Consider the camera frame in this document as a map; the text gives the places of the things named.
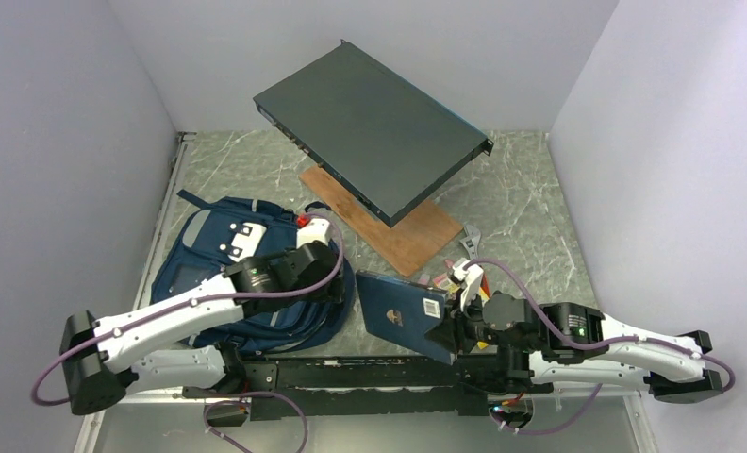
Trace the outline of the red handled adjustable wrench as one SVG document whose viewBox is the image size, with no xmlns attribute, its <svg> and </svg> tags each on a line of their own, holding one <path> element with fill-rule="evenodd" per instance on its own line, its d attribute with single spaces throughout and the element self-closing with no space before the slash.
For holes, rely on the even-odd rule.
<svg viewBox="0 0 747 453">
<path fill-rule="evenodd" d="M 465 224 L 463 227 L 464 237 L 459 240 L 465 249 L 470 260 L 479 258 L 478 248 L 481 242 L 481 231 L 471 224 Z"/>
</svg>

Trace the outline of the yellow crayon box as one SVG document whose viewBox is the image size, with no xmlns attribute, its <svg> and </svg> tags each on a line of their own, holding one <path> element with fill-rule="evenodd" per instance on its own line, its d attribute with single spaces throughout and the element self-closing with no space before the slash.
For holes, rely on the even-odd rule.
<svg viewBox="0 0 747 453">
<path fill-rule="evenodd" d="M 447 292 L 446 301 L 442 305 L 442 308 L 443 308 L 442 320 L 444 319 L 451 320 L 451 311 L 453 309 L 459 309 L 459 302 L 457 300 L 458 287 L 454 282 L 450 280 L 450 278 L 448 277 L 448 272 L 446 274 L 440 275 L 439 277 L 435 277 L 433 279 L 433 283 L 435 287 Z M 491 292 L 490 292 L 487 279 L 483 277 L 481 288 L 479 290 L 479 295 L 475 298 L 475 300 L 471 303 L 470 306 L 479 306 L 483 308 L 484 304 L 489 301 L 490 296 L 491 296 Z M 489 348 L 489 346 L 479 343 L 474 349 L 485 350 L 487 348 Z"/>
</svg>

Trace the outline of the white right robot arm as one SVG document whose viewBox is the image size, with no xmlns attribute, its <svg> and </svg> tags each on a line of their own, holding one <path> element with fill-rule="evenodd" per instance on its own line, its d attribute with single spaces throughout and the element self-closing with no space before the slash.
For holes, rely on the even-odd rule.
<svg viewBox="0 0 747 453">
<path fill-rule="evenodd" d="M 706 332 L 655 334 L 575 303 L 539 306 L 496 292 L 487 301 L 448 303 L 425 337 L 453 359 L 479 343 L 495 347 L 492 363 L 461 374 L 461 385 L 488 395 L 549 394 L 558 383 L 573 382 L 693 404 L 727 388 L 708 356 Z"/>
</svg>

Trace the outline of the navy blue student backpack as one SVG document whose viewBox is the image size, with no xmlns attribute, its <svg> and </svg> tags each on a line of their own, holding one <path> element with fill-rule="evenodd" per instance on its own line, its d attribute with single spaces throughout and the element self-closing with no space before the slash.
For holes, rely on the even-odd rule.
<svg viewBox="0 0 747 453">
<path fill-rule="evenodd" d="M 189 291 L 233 264 L 233 226 L 253 223 L 265 227 L 257 255 L 296 246 L 297 214 L 292 210 L 259 199 L 225 196 L 207 202 L 186 190 L 177 195 L 197 211 L 185 222 L 158 270 L 151 287 L 152 304 Z M 325 344 L 339 333 L 354 306 L 356 283 L 348 261 L 339 277 L 342 281 L 333 285 L 340 289 L 338 302 L 298 301 L 275 313 L 261 313 L 192 334 L 182 343 L 201 348 L 228 342 L 243 356 L 294 352 Z"/>
</svg>

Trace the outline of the dark blue bottom book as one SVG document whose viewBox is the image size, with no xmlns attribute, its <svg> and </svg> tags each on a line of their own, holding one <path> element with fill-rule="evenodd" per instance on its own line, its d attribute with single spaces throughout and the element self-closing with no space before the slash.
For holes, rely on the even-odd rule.
<svg viewBox="0 0 747 453">
<path fill-rule="evenodd" d="M 368 333 L 448 365 L 457 355 L 428 339 L 444 319 L 448 293 L 417 282 L 356 272 L 357 294 Z"/>
</svg>

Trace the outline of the dark grey rack unit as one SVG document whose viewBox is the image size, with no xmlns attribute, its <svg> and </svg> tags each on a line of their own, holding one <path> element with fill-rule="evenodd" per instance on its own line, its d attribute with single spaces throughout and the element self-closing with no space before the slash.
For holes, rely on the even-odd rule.
<svg viewBox="0 0 747 453">
<path fill-rule="evenodd" d="M 483 131 L 348 41 L 254 103 L 389 227 L 493 148 Z"/>
</svg>

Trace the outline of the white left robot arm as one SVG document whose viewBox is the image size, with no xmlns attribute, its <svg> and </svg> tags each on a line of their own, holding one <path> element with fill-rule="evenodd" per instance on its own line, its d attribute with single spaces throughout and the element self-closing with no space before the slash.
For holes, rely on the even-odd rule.
<svg viewBox="0 0 747 453">
<path fill-rule="evenodd" d="M 335 243 L 313 241 L 230 265 L 184 293 L 141 310 L 68 317 L 59 349 L 74 415 L 105 410 L 129 394 L 177 385 L 231 396 L 245 386 L 231 340 L 174 350 L 174 342 L 294 305 L 332 309 L 344 301 L 345 259 Z"/>
</svg>

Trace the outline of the brown wooden base board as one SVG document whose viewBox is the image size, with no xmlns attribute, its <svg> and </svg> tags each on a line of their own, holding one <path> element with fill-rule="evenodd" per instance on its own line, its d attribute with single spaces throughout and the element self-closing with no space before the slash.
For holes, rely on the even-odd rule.
<svg viewBox="0 0 747 453">
<path fill-rule="evenodd" d="M 319 166 L 307 168 L 299 179 L 403 277 L 413 276 L 463 230 L 430 200 L 387 226 Z"/>
</svg>

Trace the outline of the black front rail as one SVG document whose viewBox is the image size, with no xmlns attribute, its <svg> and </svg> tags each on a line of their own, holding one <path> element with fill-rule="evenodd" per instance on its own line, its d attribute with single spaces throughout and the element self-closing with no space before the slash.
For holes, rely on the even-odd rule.
<svg viewBox="0 0 747 453">
<path fill-rule="evenodd" d="M 289 406 L 306 416 L 451 412 L 485 416 L 489 404 L 512 394 L 549 394 L 552 384 L 510 383 L 491 354 L 453 365 L 418 356 L 279 358 L 245 361 L 219 384 L 217 394 L 244 393 L 255 421 L 276 420 Z"/>
</svg>

